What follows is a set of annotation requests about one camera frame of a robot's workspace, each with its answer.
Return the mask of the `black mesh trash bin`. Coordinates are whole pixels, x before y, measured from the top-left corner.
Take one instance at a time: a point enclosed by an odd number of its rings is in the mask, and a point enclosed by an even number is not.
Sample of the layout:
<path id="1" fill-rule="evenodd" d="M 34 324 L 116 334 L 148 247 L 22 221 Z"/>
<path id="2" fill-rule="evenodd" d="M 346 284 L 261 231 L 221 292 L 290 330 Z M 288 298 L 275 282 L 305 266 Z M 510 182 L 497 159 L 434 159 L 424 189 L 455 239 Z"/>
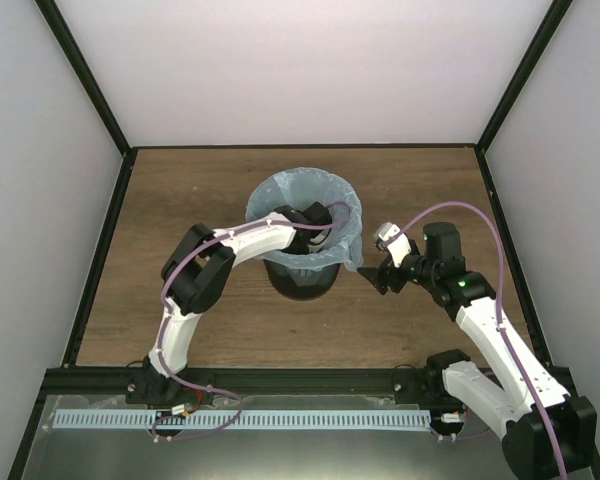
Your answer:
<path id="1" fill-rule="evenodd" d="M 335 283 L 341 264 L 322 253 L 272 252 L 263 256 L 271 285 L 282 296 L 296 301 L 317 299 Z"/>

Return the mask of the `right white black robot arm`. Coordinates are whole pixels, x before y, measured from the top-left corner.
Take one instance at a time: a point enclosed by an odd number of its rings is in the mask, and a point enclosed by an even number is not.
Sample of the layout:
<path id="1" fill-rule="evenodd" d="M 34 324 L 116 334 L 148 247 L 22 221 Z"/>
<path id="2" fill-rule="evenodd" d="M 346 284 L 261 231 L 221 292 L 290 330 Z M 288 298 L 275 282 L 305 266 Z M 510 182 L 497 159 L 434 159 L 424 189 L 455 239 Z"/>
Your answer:
<path id="1" fill-rule="evenodd" d="M 438 403 L 464 403 L 500 439 L 505 460 L 519 479 L 551 479 L 593 463 L 597 413 L 575 396 L 534 356 L 497 305 L 486 278 L 466 267 L 455 225 L 434 222 L 423 229 L 425 249 L 393 223 L 374 234 L 387 257 L 359 273 L 381 294 L 407 283 L 424 288 L 474 342 L 487 361 L 487 376 L 454 350 L 427 361 L 427 396 Z"/>

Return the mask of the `light blue plastic trash bag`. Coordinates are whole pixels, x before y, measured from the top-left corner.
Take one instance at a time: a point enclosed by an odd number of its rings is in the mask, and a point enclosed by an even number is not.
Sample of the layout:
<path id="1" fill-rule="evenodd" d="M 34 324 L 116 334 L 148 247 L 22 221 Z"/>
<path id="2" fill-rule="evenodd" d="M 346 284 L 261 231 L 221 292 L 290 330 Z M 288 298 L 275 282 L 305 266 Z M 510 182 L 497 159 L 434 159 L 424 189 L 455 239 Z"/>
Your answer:
<path id="1" fill-rule="evenodd" d="M 248 222 L 271 213 L 296 226 L 291 244 L 259 256 L 291 270 L 320 271 L 344 265 L 351 272 L 363 264 L 362 206 L 343 178 L 316 168 L 300 167 L 276 173 L 251 194 Z"/>

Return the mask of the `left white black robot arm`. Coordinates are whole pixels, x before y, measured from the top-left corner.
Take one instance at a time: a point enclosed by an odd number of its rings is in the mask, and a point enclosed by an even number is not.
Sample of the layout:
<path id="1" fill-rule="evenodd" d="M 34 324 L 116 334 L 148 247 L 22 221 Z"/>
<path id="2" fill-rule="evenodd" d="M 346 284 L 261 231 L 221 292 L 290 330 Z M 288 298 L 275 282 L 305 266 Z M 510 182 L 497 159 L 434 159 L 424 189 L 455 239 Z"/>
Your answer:
<path id="1" fill-rule="evenodd" d="M 329 207 L 314 203 L 301 212 L 289 206 L 227 229 L 190 228 L 165 263 L 161 278 L 163 315 L 154 346 L 143 361 L 147 399 L 176 402 L 184 392 L 178 374 L 203 313 L 220 299 L 234 267 L 265 253 L 307 253 L 317 237 L 340 225 Z"/>

